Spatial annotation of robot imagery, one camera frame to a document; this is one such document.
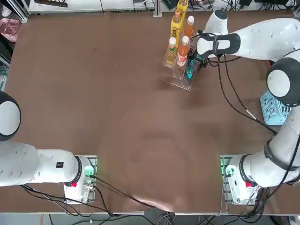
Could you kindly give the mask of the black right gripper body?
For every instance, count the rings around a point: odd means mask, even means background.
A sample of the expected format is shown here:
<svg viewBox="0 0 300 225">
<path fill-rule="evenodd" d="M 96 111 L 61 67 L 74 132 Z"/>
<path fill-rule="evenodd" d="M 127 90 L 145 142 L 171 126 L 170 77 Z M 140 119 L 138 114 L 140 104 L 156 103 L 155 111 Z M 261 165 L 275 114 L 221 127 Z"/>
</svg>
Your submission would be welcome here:
<svg viewBox="0 0 300 225">
<path fill-rule="evenodd" d="M 197 53 L 197 50 L 192 48 L 189 49 L 188 52 L 188 66 L 192 67 L 196 70 L 201 70 L 202 68 L 206 68 L 209 61 L 207 59 L 202 59 L 200 55 Z"/>
</svg>

